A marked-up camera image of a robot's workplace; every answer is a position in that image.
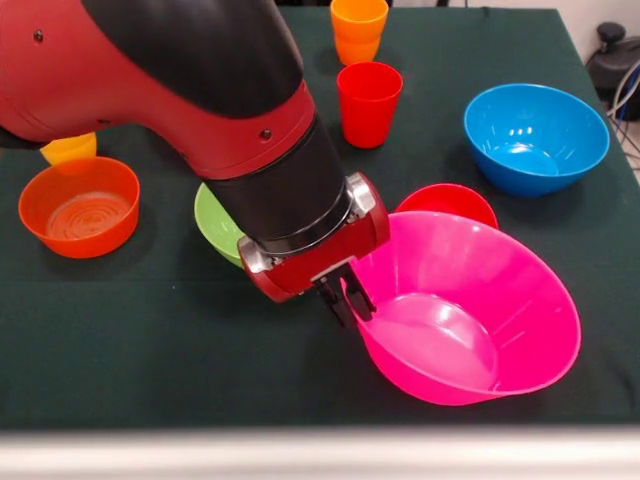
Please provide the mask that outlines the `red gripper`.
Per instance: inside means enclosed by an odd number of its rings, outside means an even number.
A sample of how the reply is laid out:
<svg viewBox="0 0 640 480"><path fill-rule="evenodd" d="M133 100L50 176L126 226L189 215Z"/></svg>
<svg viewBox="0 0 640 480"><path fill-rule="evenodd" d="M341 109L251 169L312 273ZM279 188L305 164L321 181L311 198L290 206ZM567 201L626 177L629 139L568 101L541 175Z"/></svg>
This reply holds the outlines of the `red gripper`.
<svg viewBox="0 0 640 480"><path fill-rule="evenodd" d="M323 302L342 327L348 326L348 306L341 281L333 273L320 275L352 258L362 258L386 243L390 238L390 223L386 207L376 192L371 194L374 206L367 215L340 227L319 245L302 253L286 256L279 262L257 249L244 237L238 250L247 275L271 300L285 302L314 286ZM376 306L350 264L341 268L346 298L364 321L371 321Z"/></svg>

